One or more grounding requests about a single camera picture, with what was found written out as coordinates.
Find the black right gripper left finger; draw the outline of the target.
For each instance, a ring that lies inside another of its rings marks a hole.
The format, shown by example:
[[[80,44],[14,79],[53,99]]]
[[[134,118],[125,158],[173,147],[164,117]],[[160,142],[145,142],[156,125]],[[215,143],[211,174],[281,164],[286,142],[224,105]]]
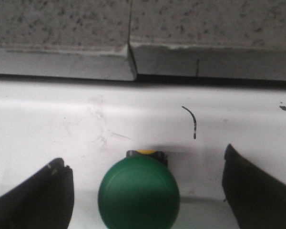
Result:
[[[73,207],[73,171],[55,158],[0,196],[0,229],[66,229]]]

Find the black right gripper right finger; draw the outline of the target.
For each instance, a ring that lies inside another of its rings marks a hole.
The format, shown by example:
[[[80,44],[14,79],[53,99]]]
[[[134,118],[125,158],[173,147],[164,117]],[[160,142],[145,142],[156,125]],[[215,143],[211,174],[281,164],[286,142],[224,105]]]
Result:
[[[241,156],[225,150],[222,186],[241,229],[286,229],[286,184]]]

